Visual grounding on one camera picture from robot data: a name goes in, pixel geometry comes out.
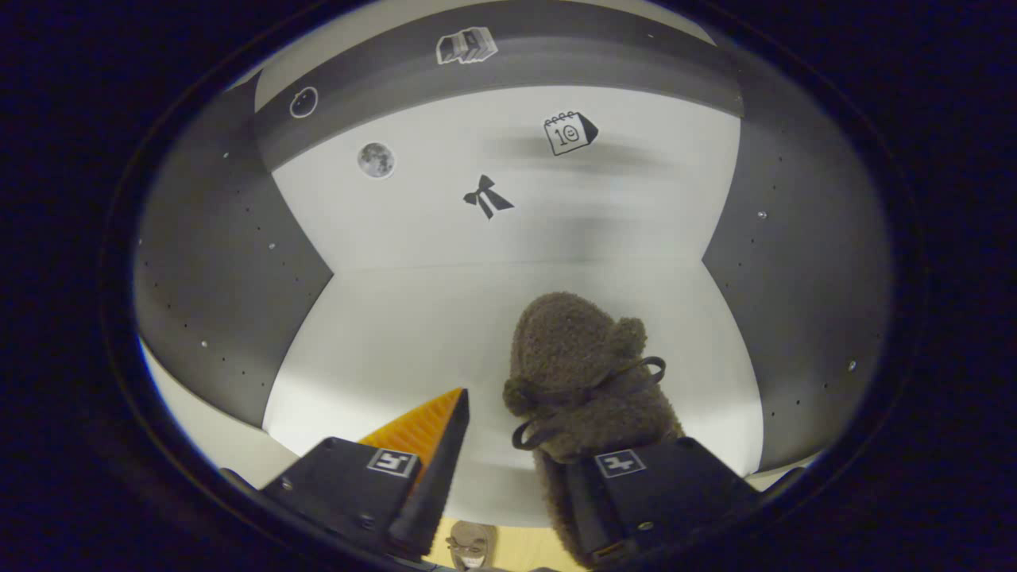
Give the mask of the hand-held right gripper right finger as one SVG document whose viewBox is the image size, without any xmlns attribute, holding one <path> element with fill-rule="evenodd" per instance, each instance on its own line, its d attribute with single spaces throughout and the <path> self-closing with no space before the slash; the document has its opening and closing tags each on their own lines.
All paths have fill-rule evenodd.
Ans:
<svg viewBox="0 0 1017 572">
<path fill-rule="evenodd" d="M 697 439 L 589 456 L 566 467 L 575 542 L 594 567 L 684 547 L 734 524 L 760 491 Z"/>
</svg>

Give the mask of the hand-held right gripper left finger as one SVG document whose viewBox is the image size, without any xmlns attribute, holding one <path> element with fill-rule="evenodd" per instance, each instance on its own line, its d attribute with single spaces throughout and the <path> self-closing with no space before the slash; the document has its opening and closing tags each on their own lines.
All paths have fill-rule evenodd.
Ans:
<svg viewBox="0 0 1017 572">
<path fill-rule="evenodd" d="M 331 539 L 404 560 L 430 553 L 469 426 L 465 388 L 359 441 L 328 437 L 257 492 Z"/>
</svg>

